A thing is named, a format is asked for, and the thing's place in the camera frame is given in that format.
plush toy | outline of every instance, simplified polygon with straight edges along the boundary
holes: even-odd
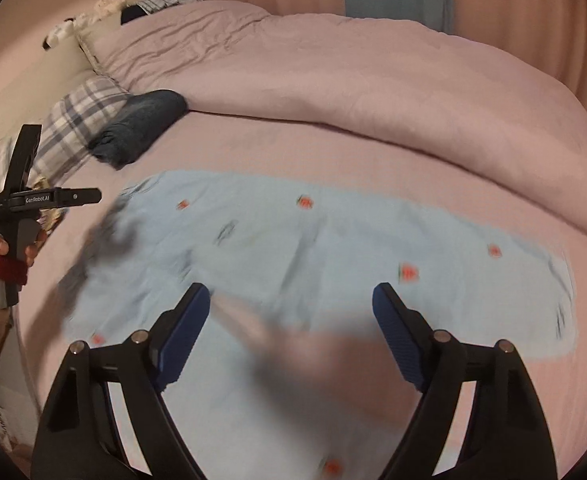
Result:
[[[126,6],[126,0],[98,0],[91,12],[83,12],[75,18],[67,18],[52,28],[43,41],[43,48],[49,50],[57,46],[62,40],[74,35],[78,30],[89,27],[110,14],[120,12]]]

blue gripper pad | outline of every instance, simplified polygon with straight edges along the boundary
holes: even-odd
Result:
[[[176,382],[180,377],[191,349],[209,316],[209,304],[209,291],[202,286],[175,322],[173,331],[158,353],[158,373],[154,379],[157,392],[164,391],[168,384]]]
[[[400,373],[406,381],[413,383],[419,392],[424,393],[427,381],[420,364],[420,348],[382,288],[382,284],[373,290],[372,304],[373,315],[400,368]]]

